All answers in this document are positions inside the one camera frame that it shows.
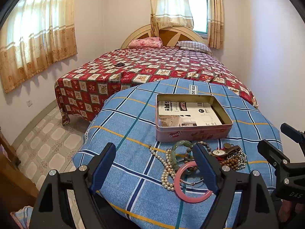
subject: screw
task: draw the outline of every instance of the screw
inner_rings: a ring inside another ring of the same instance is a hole
[[[78,169],[80,171],[85,171],[87,169],[87,165],[81,165]]]
[[[225,171],[225,172],[230,171],[230,169],[231,168],[229,166],[226,166],[226,165],[222,166],[222,170]]]
[[[49,175],[50,175],[50,176],[54,176],[55,174],[56,174],[56,170],[55,170],[55,169],[50,170],[50,172],[49,172]]]
[[[258,176],[260,175],[259,171],[257,171],[257,170],[254,170],[254,171],[252,172],[252,174],[255,175],[256,177],[258,177]]]

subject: tiled floor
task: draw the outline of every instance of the tiled floor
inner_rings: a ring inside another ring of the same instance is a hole
[[[70,116],[69,125],[62,125],[59,108],[54,108],[25,137],[16,150],[21,161],[19,169],[41,188],[52,169],[59,173],[75,170],[71,160],[83,143],[83,134],[89,122]],[[68,191],[71,212],[78,229],[84,229],[72,190]]]

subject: wooden headboard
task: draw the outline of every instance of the wooden headboard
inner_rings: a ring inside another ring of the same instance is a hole
[[[121,49],[127,48],[132,40],[144,39],[147,37],[151,37],[150,24],[139,28],[129,35],[129,37],[122,44]],[[206,40],[200,37],[193,30],[186,27],[163,28],[159,30],[159,37],[162,39],[163,45],[165,46],[175,46],[178,41],[182,40],[196,41],[207,44]]]

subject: sheer curtain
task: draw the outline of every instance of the sheer curtain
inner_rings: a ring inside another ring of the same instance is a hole
[[[159,36],[159,30],[166,27],[185,26],[193,29],[189,0],[150,0],[150,3],[152,35]]]
[[[224,45],[224,8],[222,0],[209,0],[208,45],[222,49]]]
[[[0,75],[6,93],[77,53],[74,0],[20,0],[0,31]]]

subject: person's finger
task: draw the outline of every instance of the person's finger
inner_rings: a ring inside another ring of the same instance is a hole
[[[298,203],[298,204],[296,204],[296,206],[295,206],[295,212],[296,212],[296,213],[301,213],[301,212],[304,211],[304,208],[305,208],[305,204],[300,204],[300,203]]]
[[[292,202],[283,200],[282,206],[279,211],[280,222],[286,222],[289,219],[291,210],[292,210]]]

